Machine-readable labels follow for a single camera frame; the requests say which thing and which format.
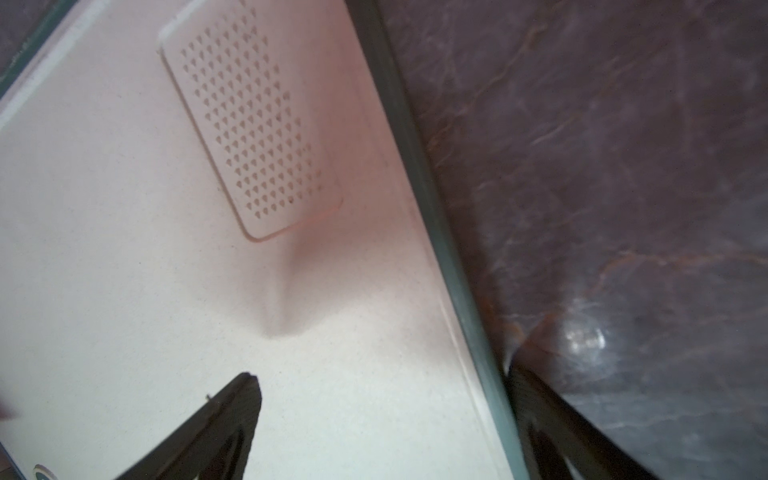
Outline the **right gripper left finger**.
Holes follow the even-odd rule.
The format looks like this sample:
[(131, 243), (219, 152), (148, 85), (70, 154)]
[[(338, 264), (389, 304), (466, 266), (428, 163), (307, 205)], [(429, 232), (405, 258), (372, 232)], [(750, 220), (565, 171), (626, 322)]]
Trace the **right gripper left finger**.
[(262, 406), (258, 378), (243, 372), (122, 479), (227, 479), (244, 477)]

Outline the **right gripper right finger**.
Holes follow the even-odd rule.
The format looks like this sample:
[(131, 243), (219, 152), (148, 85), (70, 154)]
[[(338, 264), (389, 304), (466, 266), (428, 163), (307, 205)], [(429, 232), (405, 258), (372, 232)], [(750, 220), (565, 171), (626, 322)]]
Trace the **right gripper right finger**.
[(534, 372), (510, 367), (506, 389), (532, 479), (654, 479)]

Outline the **beige cutting board green rim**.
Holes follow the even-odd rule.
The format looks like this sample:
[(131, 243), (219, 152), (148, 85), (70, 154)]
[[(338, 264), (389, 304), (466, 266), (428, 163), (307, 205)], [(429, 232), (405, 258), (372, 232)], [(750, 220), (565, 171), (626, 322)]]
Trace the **beige cutting board green rim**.
[(70, 1), (1, 100), (1, 452), (116, 479), (524, 479), (370, 1)]

